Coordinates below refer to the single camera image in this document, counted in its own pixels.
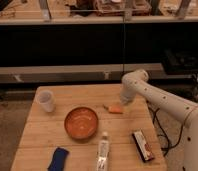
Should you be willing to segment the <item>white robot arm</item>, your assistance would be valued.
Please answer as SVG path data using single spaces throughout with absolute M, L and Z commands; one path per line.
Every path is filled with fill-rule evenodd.
M 184 146 L 183 171 L 198 171 L 198 103 L 184 99 L 148 83 L 149 75 L 144 69 L 122 77 L 120 100 L 131 103 L 137 94 L 156 105 L 188 129 Z

